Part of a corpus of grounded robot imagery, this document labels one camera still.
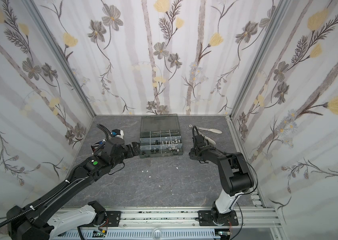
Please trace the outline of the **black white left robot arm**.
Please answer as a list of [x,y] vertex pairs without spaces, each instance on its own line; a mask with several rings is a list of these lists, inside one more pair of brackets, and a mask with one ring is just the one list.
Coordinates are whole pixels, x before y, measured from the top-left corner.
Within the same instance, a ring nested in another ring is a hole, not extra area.
[[15,206],[7,212],[0,228],[7,226],[13,240],[48,240],[57,226],[50,223],[51,217],[70,199],[86,187],[108,175],[125,159],[140,153],[140,143],[126,144],[124,133],[119,129],[110,131],[101,124],[96,125],[105,133],[105,139],[96,145],[92,156],[76,165],[66,179],[38,200],[21,208]]

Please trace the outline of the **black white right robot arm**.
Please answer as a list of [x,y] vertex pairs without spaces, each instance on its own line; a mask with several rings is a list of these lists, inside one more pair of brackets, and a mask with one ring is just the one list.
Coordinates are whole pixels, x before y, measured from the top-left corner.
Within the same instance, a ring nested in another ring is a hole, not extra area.
[[218,167],[220,183],[223,188],[214,201],[211,210],[198,211],[200,226],[238,226],[234,206],[243,195],[249,195],[254,187],[255,177],[242,153],[227,153],[218,150],[199,132],[192,127],[193,147],[190,159],[201,164],[213,163]]

